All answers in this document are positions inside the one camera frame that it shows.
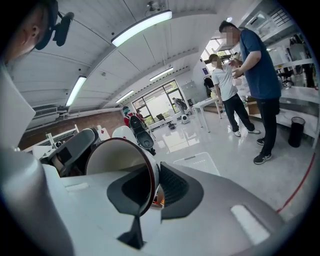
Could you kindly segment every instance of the navy blue t-shirt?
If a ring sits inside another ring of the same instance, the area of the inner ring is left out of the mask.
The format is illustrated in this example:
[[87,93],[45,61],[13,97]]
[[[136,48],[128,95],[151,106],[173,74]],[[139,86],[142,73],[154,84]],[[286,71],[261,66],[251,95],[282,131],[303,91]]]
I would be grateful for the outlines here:
[[255,32],[249,29],[241,31],[240,51],[243,62],[245,62],[250,52],[261,52],[259,62],[253,68],[244,72],[251,96],[256,99],[279,98],[281,96],[281,85],[274,64],[265,44]]

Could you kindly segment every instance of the person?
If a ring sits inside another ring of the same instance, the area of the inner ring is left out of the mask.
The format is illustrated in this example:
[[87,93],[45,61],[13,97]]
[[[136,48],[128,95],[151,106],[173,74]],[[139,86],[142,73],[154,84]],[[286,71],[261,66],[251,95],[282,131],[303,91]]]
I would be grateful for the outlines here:
[[56,0],[39,0],[10,38],[0,59],[0,148],[17,148],[35,111],[14,85],[7,66],[34,48],[42,50],[51,40],[58,19]]
[[244,73],[251,96],[256,99],[260,110],[265,135],[257,140],[263,148],[253,162],[261,165],[272,157],[271,151],[277,134],[276,115],[280,111],[281,85],[267,48],[255,32],[249,29],[240,30],[227,21],[221,23],[219,31],[227,44],[239,43],[240,46],[242,61],[235,58],[228,63],[237,67],[233,70],[234,78]]
[[137,116],[140,120],[141,120],[141,122],[145,122],[144,121],[144,118],[143,117],[141,117],[142,116],[142,114],[138,114],[138,113],[135,113],[135,112],[131,112],[131,110],[130,110],[130,108],[128,107],[128,106],[124,106],[123,108],[122,108],[122,110],[123,110],[123,113],[124,113],[124,115],[125,115],[125,117],[124,117],[124,123],[125,123],[125,125],[126,126],[128,126],[128,127],[130,127],[130,124],[129,124],[129,122],[130,122],[130,117],[131,116]]
[[224,104],[225,112],[234,135],[237,137],[241,136],[239,126],[235,120],[235,112],[247,128],[248,133],[260,134],[261,132],[256,130],[255,125],[249,120],[245,106],[237,93],[237,87],[232,84],[232,68],[227,63],[223,64],[216,54],[209,56],[209,62],[215,70],[212,71],[211,79],[207,77],[205,82],[209,88],[215,88],[219,102]]

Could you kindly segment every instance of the red cable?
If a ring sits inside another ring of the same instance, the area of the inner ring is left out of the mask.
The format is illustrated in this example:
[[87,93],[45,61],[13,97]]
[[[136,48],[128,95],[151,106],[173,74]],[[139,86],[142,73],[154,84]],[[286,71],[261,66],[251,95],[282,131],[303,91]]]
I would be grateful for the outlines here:
[[303,176],[300,184],[299,184],[298,187],[295,189],[295,191],[293,192],[293,194],[288,198],[288,200],[284,203],[284,205],[283,205],[281,208],[279,208],[278,210],[276,210],[277,213],[280,213],[280,212],[287,206],[287,204],[290,203],[290,201],[294,198],[294,196],[297,194],[297,192],[299,191],[299,189],[302,187],[303,183],[305,182],[305,180],[306,180],[306,178],[307,178],[307,176],[308,176],[308,174],[309,174],[309,172],[310,172],[310,170],[311,170],[311,166],[312,166],[312,164],[314,163],[315,156],[316,156],[316,153],[313,153],[313,156],[312,156],[312,158],[311,158],[310,165],[309,165],[308,169],[306,170],[306,173],[305,173],[305,175]]

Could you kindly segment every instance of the white sneaker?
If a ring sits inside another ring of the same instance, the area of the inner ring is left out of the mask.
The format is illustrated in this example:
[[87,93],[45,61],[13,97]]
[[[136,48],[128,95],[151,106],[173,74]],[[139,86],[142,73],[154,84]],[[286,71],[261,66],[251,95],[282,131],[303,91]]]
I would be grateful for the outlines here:
[[249,134],[260,134],[261,131],[254,129],[254,130],[248,130],[248,133]]
[[239,130],[234,131],[234,135],[235,135],[235,136],[237,136],[237,137],[241,137],[241,133],[240,133],[240,131],[239,131]]

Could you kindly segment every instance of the brick wall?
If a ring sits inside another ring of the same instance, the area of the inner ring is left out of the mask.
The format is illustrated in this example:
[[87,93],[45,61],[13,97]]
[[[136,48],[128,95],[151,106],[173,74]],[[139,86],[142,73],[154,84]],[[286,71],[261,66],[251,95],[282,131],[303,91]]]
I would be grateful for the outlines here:
[[112,136],[114,130],[120,126],[123,126],[124,124],[124,117],[120,111],[106,112],[65,120],[52,124],[50,126],[45,126],[43,128],[26,132],[20,140],[19,148],[21,150],[24,150],[36,143],[45,140],[46,133],[51,133],[52,136],[55,136],[57,134],[75,128],[75,125],[77,125],[79,131],[85,128],[101,125],[101,127],[106,128],[108,134]]

